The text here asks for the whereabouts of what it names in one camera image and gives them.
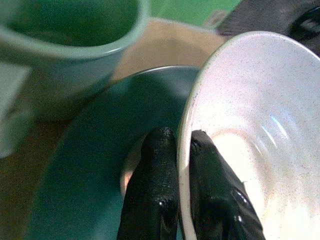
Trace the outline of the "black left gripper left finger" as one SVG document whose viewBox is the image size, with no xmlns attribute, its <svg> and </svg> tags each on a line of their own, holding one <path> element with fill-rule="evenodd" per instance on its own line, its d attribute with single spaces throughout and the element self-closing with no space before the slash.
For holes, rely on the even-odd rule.
<svg viewBox="0 0 320 240">
<path fill-rule="evenodd" d="M 118 240 L 174 240 L 179 215 L 176 140 L 169 127 L 145 137 L 126 188 Z"/>
</svg>

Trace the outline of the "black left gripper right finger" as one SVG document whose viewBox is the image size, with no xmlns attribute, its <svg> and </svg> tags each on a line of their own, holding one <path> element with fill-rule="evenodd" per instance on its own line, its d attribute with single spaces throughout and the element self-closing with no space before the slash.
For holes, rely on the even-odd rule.
<svg viewBox="0 0 320 240">
<path fill-rule="evenodd" d="M 189 183 L 197 239 L 265 239 L 244 184 L 202 130 L 191 133 Z"/>
</svg>

